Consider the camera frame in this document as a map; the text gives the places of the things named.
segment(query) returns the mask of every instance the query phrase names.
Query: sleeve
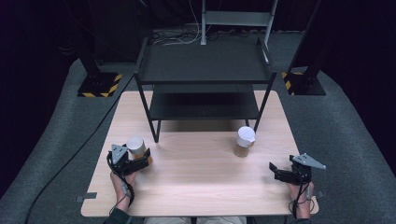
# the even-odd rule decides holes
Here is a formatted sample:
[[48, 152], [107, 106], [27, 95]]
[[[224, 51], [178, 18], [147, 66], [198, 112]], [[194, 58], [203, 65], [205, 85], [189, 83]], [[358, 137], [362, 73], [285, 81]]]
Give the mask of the sleeve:
[[299, 218], [299, 219], [292, 221], [290, 224], [311, 224], [311, 219]]
[[113, 212], [111, 212], [110, 217], [106, 220], [106, 224], [125, 224], [130, 223], [131, 218], [128, 214], [122, 212], [118, 208], [114, 208]]

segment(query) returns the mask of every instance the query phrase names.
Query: black metal shelf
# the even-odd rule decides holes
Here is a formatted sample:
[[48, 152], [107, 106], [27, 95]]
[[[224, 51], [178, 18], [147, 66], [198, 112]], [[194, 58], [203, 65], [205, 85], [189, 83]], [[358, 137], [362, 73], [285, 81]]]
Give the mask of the black metal shelf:
[[[148, 46], [145, 39], [134, 77], [154, 141], [159, 141], [162, 120], [244, 119], [248, 125], [255, 119], [256, 131], [276, 77], [270, 64], [259, 37], [256, 44], [208, 46]], [[267, 85], [260, 108], [253, 84]], [[150, 107], [144, 85], [154, 86]]]
[[251, 85], [155, 86], [153, 120], [256, 119], [259, 116]]

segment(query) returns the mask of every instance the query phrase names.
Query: shelf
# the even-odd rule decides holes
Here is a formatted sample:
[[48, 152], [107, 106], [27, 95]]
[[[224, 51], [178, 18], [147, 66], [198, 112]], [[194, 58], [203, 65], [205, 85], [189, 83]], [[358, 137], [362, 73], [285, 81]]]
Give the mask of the shelf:
[[272, 74], [262, 48], [266, 50], [261, 41], [147, 46], [139, 81], [141, 85], [268, 84]]
[[259, 108], [251, 85], [156, 85], [149, 113], [153, 120], [256, 119]]
[[207, 11], [206, 24], [267, 26], [270, 12]]

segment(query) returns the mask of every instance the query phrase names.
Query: human hand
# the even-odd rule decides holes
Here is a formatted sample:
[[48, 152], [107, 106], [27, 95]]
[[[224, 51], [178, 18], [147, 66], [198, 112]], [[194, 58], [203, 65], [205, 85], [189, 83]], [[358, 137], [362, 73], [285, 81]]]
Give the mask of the human hand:
[[[136, 176], [137, 176], [137, 172], [134, 172], [130, 175], [126, 175], [125, 180], [133, 187], [134, 179], [136, 178]], [[113, 183], [114, 190], [116, 191], [116, 198], [117, 198], [116, 207], [126, 213], [128, 211], [130, 198], [129, 196], [125, 196], [125, 193], [122, 189], [122, 181], [113, 172], [110, 173], [110, 179], [111, 182]]]
[[[289, 187], [290, 191], [290, 198], [294, 201], [297, 199], [300, 191], [300, 186], [293, 185], [290, 183], [286, 183]], [[297, 218], [311, 218], [311, 197], [312, 192], [314, 191], [314, 183], [310, 182], [309, 187], [304, 190], [302, 195], [298, 200], [298, 207], [296, 210], [296, 217]]]

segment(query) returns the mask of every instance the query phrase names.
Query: table top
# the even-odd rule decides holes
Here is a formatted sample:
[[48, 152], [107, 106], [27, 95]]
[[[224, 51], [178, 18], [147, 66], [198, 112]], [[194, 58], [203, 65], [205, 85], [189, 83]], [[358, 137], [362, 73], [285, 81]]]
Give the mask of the table top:
[[[145, 91], [148, 102], [152, 92]], [[264, 91], [255, 91], [262, 99]], [[233, 154], [243, 120], [163, 121], [155, 143], [137, 91], [122, 94], [81, 214], [107, 217], [116, 203], [106, 155], [112, 144], [135, 135], [144, 138], [153, 163], [138, 174], [129, 214], [136, 217], [289, 215], [287, 186], [274, 180], [269, 162], [290, 170], [289, 155], [299, 155], [277, 93], [271, 91], [256, 142], [245, 158]], [[318, 211], [318, 203], [312, 211]]]

